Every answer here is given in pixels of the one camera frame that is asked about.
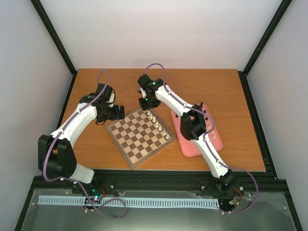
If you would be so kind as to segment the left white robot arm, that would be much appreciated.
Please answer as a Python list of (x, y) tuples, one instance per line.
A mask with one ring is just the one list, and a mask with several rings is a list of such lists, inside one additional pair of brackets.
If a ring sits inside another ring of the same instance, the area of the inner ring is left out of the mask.
[(38, 167), (46, 181), (70, 179), (82, 182), (88, 193), (96, 193), (100, 181), (94, 171), (77, 162), (73, 151), (75, 142), (87, 125), (97, 125), (107, 120), (125, 117), (123, 106), (115, 105), (115, 90), (98, 84), (95, 92), (83, 96), (72, 115), (51, 135), (42, 135), (38, 140)]

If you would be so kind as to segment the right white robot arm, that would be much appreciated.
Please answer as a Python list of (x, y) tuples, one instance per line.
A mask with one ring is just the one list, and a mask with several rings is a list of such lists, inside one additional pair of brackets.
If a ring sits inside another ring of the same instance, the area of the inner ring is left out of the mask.
[(142, 93), (139, 98), (142, 110), (157, 108), (160, 103), (166, 104), (180, 118), (181, 135), (197, 147), (207, 162), (212, 176), (217, 179), (216, 187), (221, 191), (231, 188), (236, 177), (211, 143), (208, 135), (211, 131), (207, 130), (205, 123), (205, 118), (209, 116), (202, 110), (202, 105), (187, 103), (160, 78), (152, 80), (143, 74), (137, 83)]

